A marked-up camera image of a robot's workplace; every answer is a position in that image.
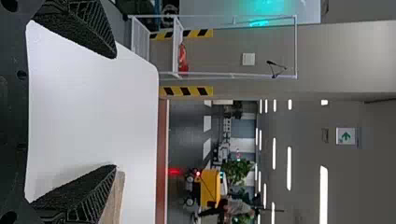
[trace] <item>person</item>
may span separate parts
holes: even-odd
[[[194,213],[193,215],[195,222],[200,217],[219,215],[220,223],[223,223],[224,216],[226,215],[230,215],[232,217],[238,215],[248,215],[249,217],[254,218],[255,214],[255,210],[240,199],[222,199],[220,200],[217,208],[210,208],[199,214]]]

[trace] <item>microphone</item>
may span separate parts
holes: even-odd
[[[272,61],[267,61],[267,63],[268,63],[268,64],[271,64],[271,65],[277,65],[276,63],[274,63],[274,62],[272,62]]]
[[[267,61],[267,63],[268,63],[269,65],[278,66],[278,67],[281,67],[281,68],[283,68],[283,69],[288,70],[288,67],[286,67],[286,66],[284,66],[284,65],[280,65],[280,64],[274,63],[273,61]]]
[[[270,68],[271,68],[271,71],[272,71],[272,74],[273,74],[272,78],[277,78],[277,76],[279,76],[280,74],[282,74],[284,71],[288,70],[288,67],[283,66],[283,65],[280,65],[280,64],[277,64],[277,63],[274,63],[273,61],[267,61],[267,63],[268,63],[268,65],[269,65]],[[272,67],[272,65],[282,68],[283,71],[280,71],[280,72],[275,73],[275,72],[274,72],[274,69],[273,69],[273,67]]]

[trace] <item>green light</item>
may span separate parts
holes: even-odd
[[[270,22],[269,21],[254,21],[249,24],[250,27],[256,27],[256,26],[266,26]]]

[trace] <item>potted plant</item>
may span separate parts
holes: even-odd
[[[240,161],[226,161],[221,165],[221,171],[227,175],[229,186],[245,185],[244,178],[253,168],[250,161],[242,159]]]

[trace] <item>green plant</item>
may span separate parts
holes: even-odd
[[[221,165],[221,171],[227,175],[230,186],[244,185],[244,178],[253,168],[250,161],[242,159],[241,161],[227,161]]]
[[[247,215],[238,215],[233,217],[233,224],[250,224],[252,218]]]

